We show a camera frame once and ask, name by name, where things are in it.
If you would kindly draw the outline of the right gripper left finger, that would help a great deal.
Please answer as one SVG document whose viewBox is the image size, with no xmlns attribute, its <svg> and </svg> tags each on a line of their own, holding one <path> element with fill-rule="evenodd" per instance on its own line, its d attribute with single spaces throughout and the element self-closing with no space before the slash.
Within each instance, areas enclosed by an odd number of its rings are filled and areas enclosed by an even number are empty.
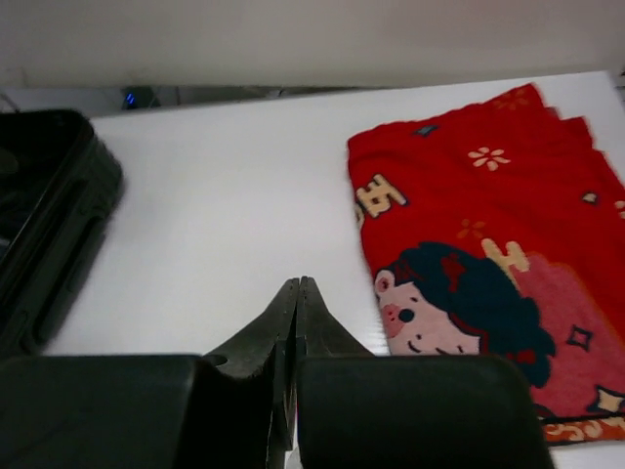
<svg viewBox="0 0 625 469">
<path fill-rule="evenodd" d="M 204 356 L 219 373 L 211 426 L 228 468 L 282 468 L 293 447 L 298 292 L 299 281 L 286 280 L 258 317 Z"/>
</svg>

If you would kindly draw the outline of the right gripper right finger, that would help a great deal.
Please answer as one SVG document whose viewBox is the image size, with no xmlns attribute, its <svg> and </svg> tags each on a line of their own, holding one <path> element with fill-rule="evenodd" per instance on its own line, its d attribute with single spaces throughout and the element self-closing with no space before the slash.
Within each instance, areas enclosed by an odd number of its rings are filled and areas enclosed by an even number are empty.
<svg viewBox="0 0 625 469">
<path fill-rule="evenodd" d="M 373 359 L 330 313 L 312 277 L 295 312 L 295 390 L 301 454 L 346 454 L 354 446 L 359 367 Z"/>
</svg>

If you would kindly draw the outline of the red cartoon print cloth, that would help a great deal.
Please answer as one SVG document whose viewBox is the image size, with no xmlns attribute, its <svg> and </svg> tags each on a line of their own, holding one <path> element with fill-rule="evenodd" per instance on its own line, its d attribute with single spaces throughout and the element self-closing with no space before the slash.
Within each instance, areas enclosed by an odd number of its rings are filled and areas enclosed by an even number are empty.
<svg viewBox="0 0 625 469">
<path fill-rule="evenodd" d="M 548 443 L 624 436 L 624 187 L 527 83 L 352 136 L 364 260 L 395 355 L 497 355 Z"/>
</svg>

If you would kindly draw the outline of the black hard-shell suitcase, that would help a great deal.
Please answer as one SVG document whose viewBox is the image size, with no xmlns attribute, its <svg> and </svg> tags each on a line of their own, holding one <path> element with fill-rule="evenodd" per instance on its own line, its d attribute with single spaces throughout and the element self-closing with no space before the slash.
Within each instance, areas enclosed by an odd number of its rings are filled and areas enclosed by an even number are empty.
<svg viewBox="0 0 625 469">
<path fill-rule="evenodd" d="M 56 335 L 123 194 L 120 163 L 74 109 L 1 116 L 1 355 Z"/>
</svg>

